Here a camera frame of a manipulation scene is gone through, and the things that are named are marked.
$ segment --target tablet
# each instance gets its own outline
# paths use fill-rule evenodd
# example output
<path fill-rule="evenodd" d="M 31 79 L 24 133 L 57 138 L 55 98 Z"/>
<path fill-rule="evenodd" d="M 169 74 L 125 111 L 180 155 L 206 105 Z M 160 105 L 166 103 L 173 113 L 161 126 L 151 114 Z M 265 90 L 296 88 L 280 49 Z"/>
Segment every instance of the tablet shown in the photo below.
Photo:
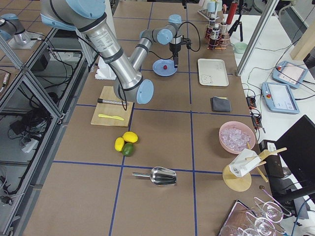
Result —
<path fill-rule="evenodd" d="M 300 110 L 288 84 L 262 83 L 262 95 L 273 112 L 298 114 Z"/>
<path fill-rule="evenodd" d="M 272 72 L 272 78 L 297 89 L 304 80 L 308 69 L 288 61 L 280 62 Z"/>

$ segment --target wooden cutting board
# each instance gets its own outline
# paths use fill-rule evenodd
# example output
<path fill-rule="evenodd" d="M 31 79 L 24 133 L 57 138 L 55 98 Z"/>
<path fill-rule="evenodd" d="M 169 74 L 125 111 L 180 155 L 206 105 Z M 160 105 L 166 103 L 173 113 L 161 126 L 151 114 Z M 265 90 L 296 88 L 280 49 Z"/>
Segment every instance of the wooden cutting board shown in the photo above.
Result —
<path fill-rule="evenodd" d="M 114 94 L 114 89 L 112 86 L 104 86 L 99 98 L 102 98 L 105 100 L 120 101 Z M 132 106 L 133 106 L 133 102 L 127 102 L 127 111 L 125 111 L 122 105 L 98 103 L 95 108 L 95 111 L 91 120 L 91 124 L 128 127 L 130 115 L 132 111 Z M 101 118 L 101 117 L 98 117 L 98 114 L 105 114 L 109 116 L 119 116 L 119 117 L 124 118 L 125 120 Z"/>

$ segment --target metal scoop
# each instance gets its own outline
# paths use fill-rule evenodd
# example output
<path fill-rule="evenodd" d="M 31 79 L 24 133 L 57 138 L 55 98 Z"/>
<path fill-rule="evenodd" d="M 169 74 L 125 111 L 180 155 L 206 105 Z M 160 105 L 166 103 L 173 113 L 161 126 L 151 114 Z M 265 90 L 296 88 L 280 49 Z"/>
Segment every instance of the metal scoop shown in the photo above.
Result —
<path fill-rule="evenodd" d="M 150 174 L 132 173 L 133 176 L 150 178 L 151 182 L 158 186 L 176 183 L 176 172 L 164 167 L 154 167 Z"/>

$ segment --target computer monitor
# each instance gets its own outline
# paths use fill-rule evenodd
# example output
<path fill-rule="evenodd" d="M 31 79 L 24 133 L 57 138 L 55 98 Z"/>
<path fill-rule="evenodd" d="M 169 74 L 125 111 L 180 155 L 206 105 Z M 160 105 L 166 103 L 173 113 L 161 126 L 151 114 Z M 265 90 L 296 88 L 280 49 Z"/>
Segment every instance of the computer monitor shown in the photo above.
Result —
<path fill-rule="evenodd" d="M 299 190 L 277 196 L 277 200 L 286 202 L 305 195 L 315 199 L 315 124 L 307 115 L 302 116 L 275 145 L 278 149 L 287 148 L 280 153 L 281 157 L 302 186 Z"/>

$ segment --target ice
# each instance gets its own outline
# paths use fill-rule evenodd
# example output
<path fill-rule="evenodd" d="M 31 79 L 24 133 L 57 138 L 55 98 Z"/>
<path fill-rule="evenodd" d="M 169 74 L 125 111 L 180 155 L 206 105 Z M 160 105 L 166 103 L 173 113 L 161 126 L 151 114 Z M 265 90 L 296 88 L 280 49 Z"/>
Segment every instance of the ice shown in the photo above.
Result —
<path fill-rule="evenodd" d="M 250 135 L 235 127 L 224 129 L 220 136 L 223 143 L 234 151 L 243 151 L 251 141 Z"/>

